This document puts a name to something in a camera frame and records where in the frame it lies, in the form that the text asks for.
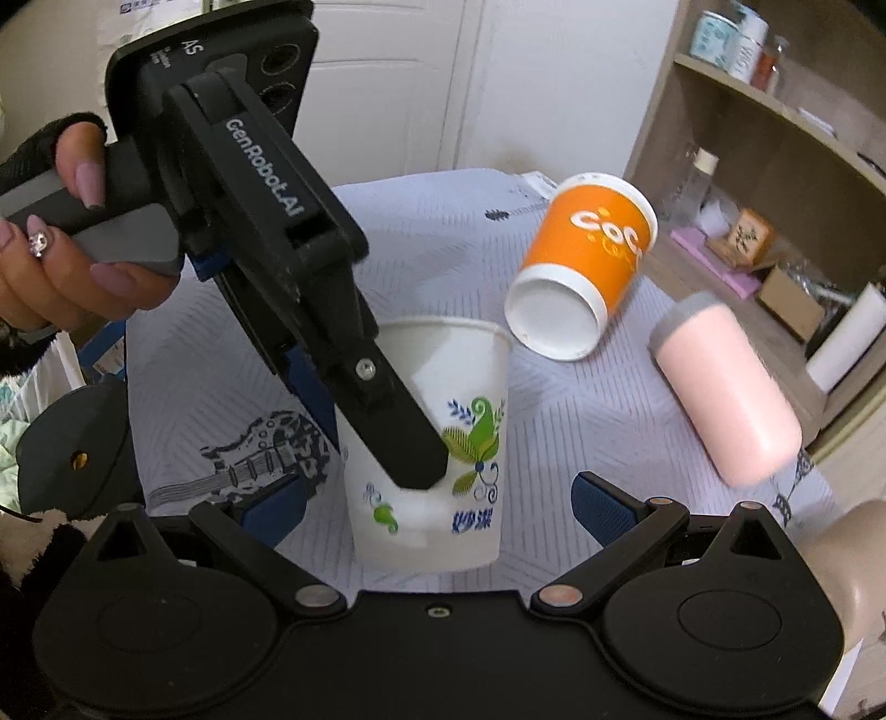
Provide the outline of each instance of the fingernail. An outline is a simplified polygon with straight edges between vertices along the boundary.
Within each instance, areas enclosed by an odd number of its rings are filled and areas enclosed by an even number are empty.
[[[49,228],[46,227],[46,223],[36,215],[30,215],[28,217],[25,229],[27,230],[28,237],[31,237],[38,232],[45,232],[47,235],[49,235],[50,232]]]
[[[111,295],[126,298],[136,291],[136,281],[129,274],[118,270],[113,265],[97,262],[89,267],[89,274],[96,284],[103,287]]]
[[[12,240],[12,226],[0,218],[0,250],[3,250]]]
[[[89,210],[105,206],[105,168],[97,162],[82,162],[74,173],[77,191]]]

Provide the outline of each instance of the pink cylinder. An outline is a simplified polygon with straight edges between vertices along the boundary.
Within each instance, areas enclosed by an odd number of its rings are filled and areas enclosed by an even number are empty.
[[[797,456],[797,415],[716,296],[677,303],[652,331],[649,350],[727,485],[757,485]]]

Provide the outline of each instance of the orange paper cup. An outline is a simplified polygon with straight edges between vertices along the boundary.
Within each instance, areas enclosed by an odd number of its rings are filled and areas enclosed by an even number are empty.
[[[633,185],[603,173],[571,177],[510,287],[511,331],[552,360],[590,355],[657,235],[656,214]]]

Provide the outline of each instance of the finger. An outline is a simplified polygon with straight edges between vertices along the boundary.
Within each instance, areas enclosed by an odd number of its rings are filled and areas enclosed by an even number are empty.
[[[46,318],[40,317],[19,299],[0,275],[0,317],[10,327],[30,333],[47,325]]]
[[[86,321],[86,311],[78,308],[55,289],[43,272],[40,261],[28,251],[25,233],[11,223],[0,222],[12,229],[12,237],[0,250],[0,271],[6,285],[34,313],[57,328],[76,330]]]
[[[43,271],[52,286],[72,304],[93,315],[108,320],[125,320],[132,315],[134,306],[109,293],[89,276],[92,261],[74,241],[58,228],[48,230],[52,243],[43,257]]]
[[[105,204],[105,133],[77,122],[56,144],[56,169],[65,187],[89,209]]]
[[[141,310],[156,308],[178,285],[178,277],[167,278],[129,262],[97,262],[89,269],[89,273],[109,293]]]

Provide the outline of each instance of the pink foam pad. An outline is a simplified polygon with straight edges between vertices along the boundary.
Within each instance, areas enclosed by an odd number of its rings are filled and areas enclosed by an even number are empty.
[[[720,260],[704,246],[707,238],[697,228],[678,228],[671,232],[671,237],[742,300],[747,300],[763,285],[753,276],[735,271]]]

